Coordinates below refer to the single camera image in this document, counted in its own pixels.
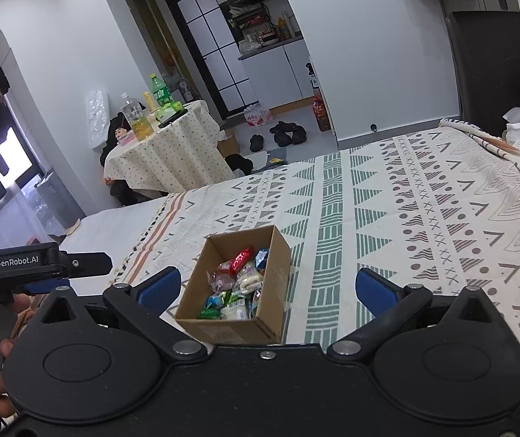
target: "patterned bedspread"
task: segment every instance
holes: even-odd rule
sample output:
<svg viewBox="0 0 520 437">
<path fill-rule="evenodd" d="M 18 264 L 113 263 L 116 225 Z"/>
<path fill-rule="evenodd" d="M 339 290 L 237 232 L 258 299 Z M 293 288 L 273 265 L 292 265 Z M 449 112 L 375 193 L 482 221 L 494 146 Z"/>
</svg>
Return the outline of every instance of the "patterned bedspread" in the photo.
<svg viewBox="0 0 520 437">
<path fill-rule="evenodd" d="M 363 266 L 437 294 L 480 286 L 520 340 L 520 172 L 464 133 L 412 133 L 170 196 L 115 280 L 174 265 L 185 285 L 206 236 L 267 224 L 292 249 L 287 343 L 327 347 L 371 320 L 355 297 Z"/>
</svg>

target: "round table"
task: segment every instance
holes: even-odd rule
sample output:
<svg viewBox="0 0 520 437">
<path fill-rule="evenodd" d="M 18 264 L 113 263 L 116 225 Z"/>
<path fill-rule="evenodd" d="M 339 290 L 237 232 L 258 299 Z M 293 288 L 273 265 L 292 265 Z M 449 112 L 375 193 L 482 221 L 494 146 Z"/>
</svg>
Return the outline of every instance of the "round table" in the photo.
<svg viewBox="0 0 520 437">
<path fill-rule="evenodd" d="M 105 178 L 127 181 L 131 189 L 185 192 L 234 179 L 217 150 L 220 127 L 204 101 L 142 141 L 116 146 L 105 162 Z"/>
</svg>

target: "cardboard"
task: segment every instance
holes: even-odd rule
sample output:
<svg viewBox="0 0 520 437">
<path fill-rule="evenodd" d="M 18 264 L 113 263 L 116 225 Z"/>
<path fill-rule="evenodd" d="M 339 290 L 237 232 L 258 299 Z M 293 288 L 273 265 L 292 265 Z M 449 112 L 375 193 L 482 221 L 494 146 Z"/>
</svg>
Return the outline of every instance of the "cardboard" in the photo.
<svg viewBox="0 0 520 437">
<path fill-rule="evenodd" d="M 248 246 L 270 248 L 256 317 L 249 320 L 199 320 L 196 317 L 213 294 L 207 272 L 236 257 Z M 213 344 L 265 345 L 280 343 L 284 297 L 290 273 L 290 246 L 274 225 L 210 236 L 189 278 L 175 319 L 197 340 Z"/>
<path fill-rule="evenodd" d="M 240 146 L 238 145 L 238 140 L 236 139 L 236 135 L 232 130 L 226 130 L 227 139 L 223 141 L 218 141 L 217 149 L 221 153 L 224 158 L 227 158 L 230 154 L 239 154 Z"/>
</svg>

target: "black chair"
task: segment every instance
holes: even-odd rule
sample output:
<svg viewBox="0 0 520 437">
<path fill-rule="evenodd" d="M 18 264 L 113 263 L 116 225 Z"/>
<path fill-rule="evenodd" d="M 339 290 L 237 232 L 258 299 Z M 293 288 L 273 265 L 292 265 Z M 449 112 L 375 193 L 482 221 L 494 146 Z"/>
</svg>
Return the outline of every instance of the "black chair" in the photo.
<svg viewBox="0 0 520 437">
<path fill-rule="evenodd" d="M 520 106 L 520 12 L 457 11 L 446 18 L 460 117 L 500 136 Z"/>
</svg>

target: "yellow bottle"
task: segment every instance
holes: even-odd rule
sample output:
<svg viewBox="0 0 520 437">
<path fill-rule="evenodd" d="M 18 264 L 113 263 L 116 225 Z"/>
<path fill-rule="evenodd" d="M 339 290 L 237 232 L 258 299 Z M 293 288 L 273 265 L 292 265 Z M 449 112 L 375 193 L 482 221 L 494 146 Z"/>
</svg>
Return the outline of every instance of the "yellow bottle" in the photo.
<svg viewBox="0 0 520 437">
<path fill-rule="evenodd" d="M 153 127 L 146 118 L 141 105 L 138 100 L 130 98 L 128 94 L 122 94 L 122 98 L 125 100 L 125 105 L 121 108 L 122 113 L 131 128 L 135 132 L 137 139 L 142 141 L 153 134 Z"/>
</svg>

